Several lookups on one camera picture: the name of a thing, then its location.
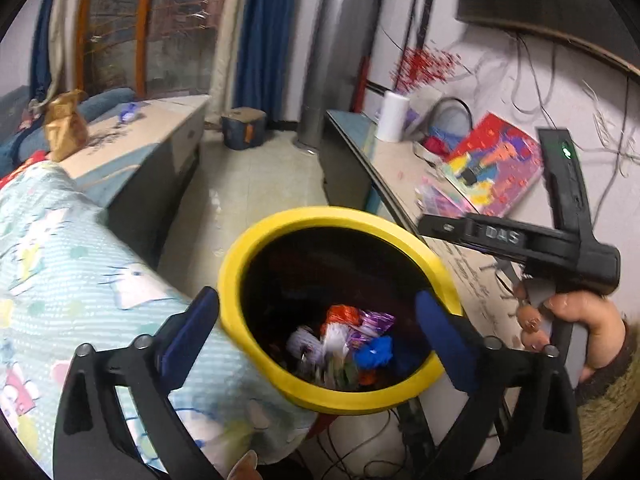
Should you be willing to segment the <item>right hand with painted nails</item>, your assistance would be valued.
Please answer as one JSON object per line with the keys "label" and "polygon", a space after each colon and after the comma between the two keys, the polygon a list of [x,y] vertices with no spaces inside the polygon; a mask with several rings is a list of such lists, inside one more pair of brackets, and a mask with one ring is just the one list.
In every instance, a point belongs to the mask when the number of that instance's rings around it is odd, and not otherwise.
{"label": "right hand with painted nails", "polygon": [[[521,326],[521,342],[526,350],[539,352],[550,344],[549,334],[541,326],[541,310],[529,302],[527,282],[522,281],[514,290],[520,304],[516,310],[516,319]],[[582,323],[589,330],[587,355],[580,381],[587,379],[610,365],[623,348],[626,338],[626,325],[611,300],[580,290],[556,294],[549,298],[544,306],[565,322]]]}

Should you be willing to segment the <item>fuzzy olive sleeve forearm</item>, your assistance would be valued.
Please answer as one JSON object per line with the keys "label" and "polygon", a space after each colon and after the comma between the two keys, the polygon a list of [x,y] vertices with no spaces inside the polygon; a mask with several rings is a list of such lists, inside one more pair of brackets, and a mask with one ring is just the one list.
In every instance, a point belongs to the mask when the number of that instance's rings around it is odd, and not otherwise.
{"label": "fuzzy olive sleeve forearm", "polygon": [[623,347],[576,389],[582,435],[582,478],[596,471],[639,405],[639,323],[626,322]]}

